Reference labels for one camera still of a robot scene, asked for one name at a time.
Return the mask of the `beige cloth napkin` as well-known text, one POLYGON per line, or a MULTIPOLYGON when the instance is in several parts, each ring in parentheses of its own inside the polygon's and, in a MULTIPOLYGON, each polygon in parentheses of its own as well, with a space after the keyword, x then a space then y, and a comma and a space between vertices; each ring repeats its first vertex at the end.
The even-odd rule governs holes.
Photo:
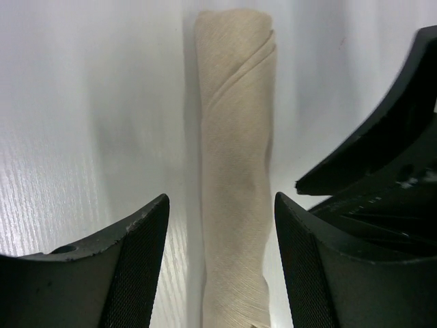
POLYGON ((195 22, 201 93, 204 327, 269 327, 263 275, 272 225, 269 161, 277 45, 270 15, 204 11, 195 22))

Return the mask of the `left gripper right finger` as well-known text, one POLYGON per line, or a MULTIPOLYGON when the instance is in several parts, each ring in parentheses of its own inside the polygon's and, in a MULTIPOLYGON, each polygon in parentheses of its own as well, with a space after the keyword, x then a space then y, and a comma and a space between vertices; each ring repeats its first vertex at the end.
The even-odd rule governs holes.
POLYGON ((435 327, 436 258, 385 249, 284 193, 274 220, 295 327, 435 327))

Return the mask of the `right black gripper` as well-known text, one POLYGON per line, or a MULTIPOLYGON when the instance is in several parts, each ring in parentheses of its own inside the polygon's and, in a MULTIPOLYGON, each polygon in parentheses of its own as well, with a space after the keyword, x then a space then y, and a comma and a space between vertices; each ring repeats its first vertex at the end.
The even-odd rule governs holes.
POLYGON ((371 115, 296 182, 310 211, 379 246, 436 254, 436 27, 419 29, 371 115))

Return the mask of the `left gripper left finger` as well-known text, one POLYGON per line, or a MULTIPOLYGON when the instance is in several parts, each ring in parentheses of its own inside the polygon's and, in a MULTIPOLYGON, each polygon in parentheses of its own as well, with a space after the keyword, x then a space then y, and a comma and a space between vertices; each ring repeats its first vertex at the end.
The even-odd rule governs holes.
POLYGON ((1 257, 2 327, 148 327, 169 222, 159 195, 48 254, 1 257))

